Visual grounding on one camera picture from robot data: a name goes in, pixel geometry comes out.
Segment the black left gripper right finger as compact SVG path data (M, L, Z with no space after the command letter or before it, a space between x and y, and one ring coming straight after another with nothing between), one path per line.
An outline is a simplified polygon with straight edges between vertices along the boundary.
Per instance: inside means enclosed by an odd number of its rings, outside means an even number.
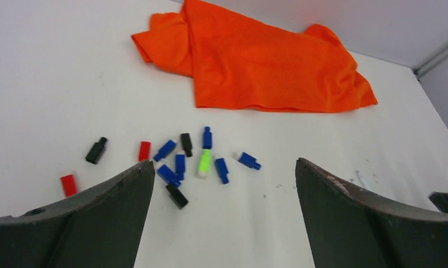
M295 175L315 267L448 267L448 213L388 199L304 158Z

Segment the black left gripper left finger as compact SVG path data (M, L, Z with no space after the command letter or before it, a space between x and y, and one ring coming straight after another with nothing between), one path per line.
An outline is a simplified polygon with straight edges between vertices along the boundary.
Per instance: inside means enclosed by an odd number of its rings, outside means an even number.
M154 189L142 161L96 186L0 217L0 267L133 267Z

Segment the blue pen cap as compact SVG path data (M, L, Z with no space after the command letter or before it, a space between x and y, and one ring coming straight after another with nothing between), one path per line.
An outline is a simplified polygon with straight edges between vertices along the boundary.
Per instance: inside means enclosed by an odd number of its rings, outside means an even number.
M153 157L153 160L158 162L161 159L166 158L177 146L177 141L169 139L161 148L158 149L157 153Z

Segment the red pen cap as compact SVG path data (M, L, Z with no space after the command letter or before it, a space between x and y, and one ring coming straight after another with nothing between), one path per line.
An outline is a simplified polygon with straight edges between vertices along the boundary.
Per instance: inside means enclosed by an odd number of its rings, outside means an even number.
M149 141L141 141L138 153L138 162L148 160L150 158L150 148L151 142Z

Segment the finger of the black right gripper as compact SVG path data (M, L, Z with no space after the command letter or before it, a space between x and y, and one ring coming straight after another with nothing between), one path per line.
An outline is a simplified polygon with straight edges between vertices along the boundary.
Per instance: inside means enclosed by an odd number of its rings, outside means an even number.
M448 193L433 192L428 198L440 212L448 213Z

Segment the green pen cap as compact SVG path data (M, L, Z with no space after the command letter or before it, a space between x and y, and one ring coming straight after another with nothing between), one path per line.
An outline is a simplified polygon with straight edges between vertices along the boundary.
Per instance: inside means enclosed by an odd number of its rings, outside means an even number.
M203 149L197 172L199 178L204 179L207 176L210 163L211 163L211 150Z

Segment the black pen cap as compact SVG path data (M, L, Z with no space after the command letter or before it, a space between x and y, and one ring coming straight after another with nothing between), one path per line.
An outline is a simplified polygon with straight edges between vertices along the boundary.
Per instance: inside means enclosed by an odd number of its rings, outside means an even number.
M190 138L190 134L182 133L180 135L180 143L181 143L182 149L185 152L186 157L192 157L193 156L193 153L192 153L193 145L192 145L192 140Z

